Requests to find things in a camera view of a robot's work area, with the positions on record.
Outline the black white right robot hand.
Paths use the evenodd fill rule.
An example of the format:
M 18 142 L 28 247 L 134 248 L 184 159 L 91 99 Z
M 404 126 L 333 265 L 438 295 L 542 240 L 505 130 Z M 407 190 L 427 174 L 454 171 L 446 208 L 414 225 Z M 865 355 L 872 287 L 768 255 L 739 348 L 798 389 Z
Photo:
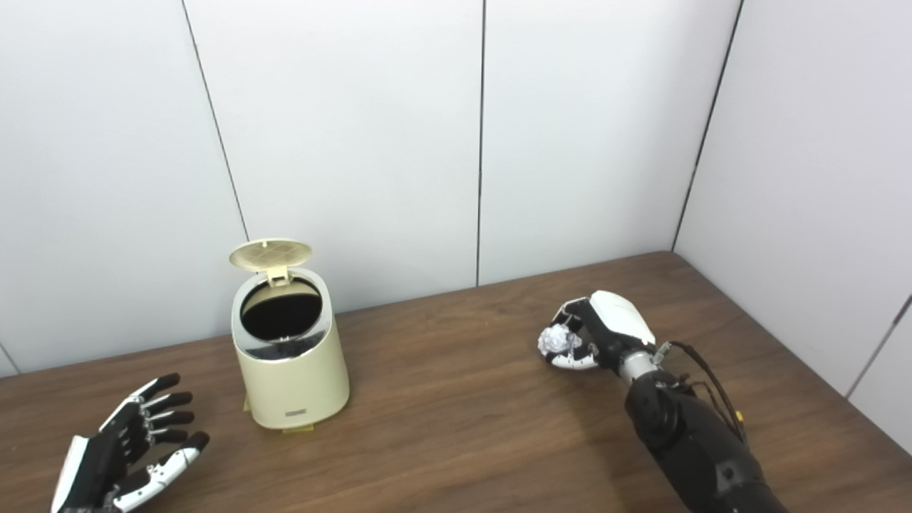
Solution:
M 625 380 L 655 369 L 657 338 L 638 309 L 618 294 L 596 290 L 560 306 L 538 335 L 537 348 L 560 369 L 607 369 Z

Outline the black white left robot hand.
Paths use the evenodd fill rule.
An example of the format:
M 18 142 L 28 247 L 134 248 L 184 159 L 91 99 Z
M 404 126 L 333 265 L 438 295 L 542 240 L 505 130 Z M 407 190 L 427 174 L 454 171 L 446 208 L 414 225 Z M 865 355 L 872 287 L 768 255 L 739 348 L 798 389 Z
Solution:
M 180 426 L 195 414 L 180 407 L 190 392 L 173 392 L 179 373 L 150 380 L 128 394 L 91 436 L 76 435 L 56 480 L 52 512 L 133 512 L 185 473 L 209 435 Z

